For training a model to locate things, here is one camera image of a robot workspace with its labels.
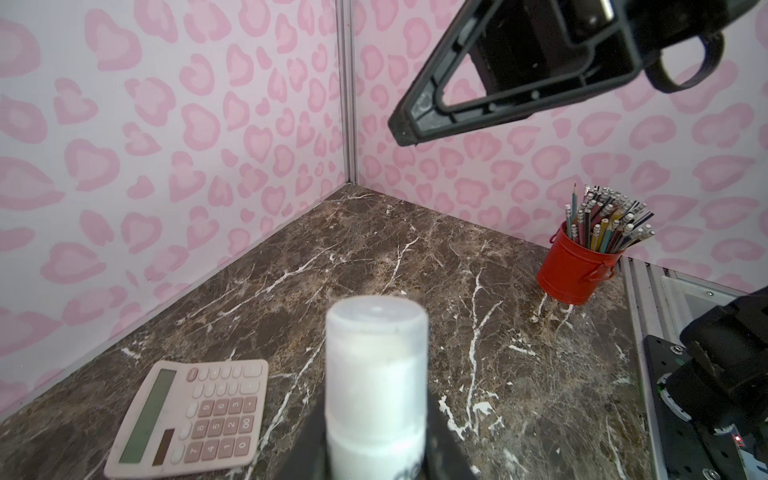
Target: pink calculator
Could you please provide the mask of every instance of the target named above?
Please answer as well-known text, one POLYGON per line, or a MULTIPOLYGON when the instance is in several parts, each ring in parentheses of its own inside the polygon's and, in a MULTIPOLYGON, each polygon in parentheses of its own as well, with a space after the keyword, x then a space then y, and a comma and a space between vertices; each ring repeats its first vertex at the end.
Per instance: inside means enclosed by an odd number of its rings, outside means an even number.
POLYGON ((152 366, 109 452, 109 478, 187 475, 256 456, 266 360, 152 366))

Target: white calculator button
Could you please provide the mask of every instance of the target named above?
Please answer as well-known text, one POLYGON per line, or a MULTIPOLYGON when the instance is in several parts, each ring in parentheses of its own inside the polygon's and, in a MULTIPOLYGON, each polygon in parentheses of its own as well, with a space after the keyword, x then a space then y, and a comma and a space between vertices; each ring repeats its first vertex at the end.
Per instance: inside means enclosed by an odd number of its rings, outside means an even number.
POLYGON ((261 364, 249 365, 243 369, 243 376, 254 377, 261 375, 261 364))
POLYGON ((249 393, 256 393, 259 391, 258 380, 247 380, 240 384, 240 393, 248 395, 249 393))
POLYGON ((192 422, 187 422, 179 429, 179 440, 186 440, 192 431, 192 422))
POLYGON ((184 445, 179 445, 174 449, 174 452, 170 454, 170 463, 176 465, 181 462, 181 458, 184 456, 184 445))
POLYGON ((187 418, 191 419, 192 417, 194 417, 195 413, 197 413, 197 402, 192 402, 187 407, 187 418))

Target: pink wallpaper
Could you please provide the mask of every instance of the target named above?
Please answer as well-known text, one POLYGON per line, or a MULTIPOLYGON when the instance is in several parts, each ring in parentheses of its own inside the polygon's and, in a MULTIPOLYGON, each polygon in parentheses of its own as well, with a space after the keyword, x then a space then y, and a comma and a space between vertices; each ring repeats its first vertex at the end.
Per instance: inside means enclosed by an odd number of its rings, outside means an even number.
POLYGON ((0 6, 0 415, 346 182, 335 18, 0 6))
MULTIPOLYGON (((768 283, 766 0, 726 30, 722 65, 689 91, 661 94, 641 75, 524 121, 397 147, 386 120, 461 4, 354 1, 363 185, 544 246, 574 182, 609 185, 656 213, 656 237, 632 257, 739 290, 768 283)), ((702 57, 695 39, 665 51, 679 81, 702 57)), ((466 58, 445 99, 482 95, 466 58)))

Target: red bucket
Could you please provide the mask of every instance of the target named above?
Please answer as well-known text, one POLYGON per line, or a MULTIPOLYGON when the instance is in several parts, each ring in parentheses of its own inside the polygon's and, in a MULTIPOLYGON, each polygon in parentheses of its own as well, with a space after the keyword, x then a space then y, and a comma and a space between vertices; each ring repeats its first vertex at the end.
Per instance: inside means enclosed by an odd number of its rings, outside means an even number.
POLYGON ((549 250, 536 280, 552 298, 583 305, 598 283, 614 276, 620 253, 598 253, 577 244, 565 234, 565 222, 549 239, 549 250))

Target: marble countertop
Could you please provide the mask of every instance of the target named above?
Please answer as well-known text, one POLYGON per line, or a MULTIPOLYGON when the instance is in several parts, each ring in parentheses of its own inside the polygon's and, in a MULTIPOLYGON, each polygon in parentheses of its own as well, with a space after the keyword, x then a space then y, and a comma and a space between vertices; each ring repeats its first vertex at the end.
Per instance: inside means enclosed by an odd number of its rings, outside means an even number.
POLYGON ((0 478, 103 478, 161 359, 270 363, 257 460, 189 478, 274 477, 324 375, 324 313, 384 293, 430 315, 429 388, 481 480, 651 478, 624 285, 545 295, 547 250, 347 186, 0 425, 0 478))

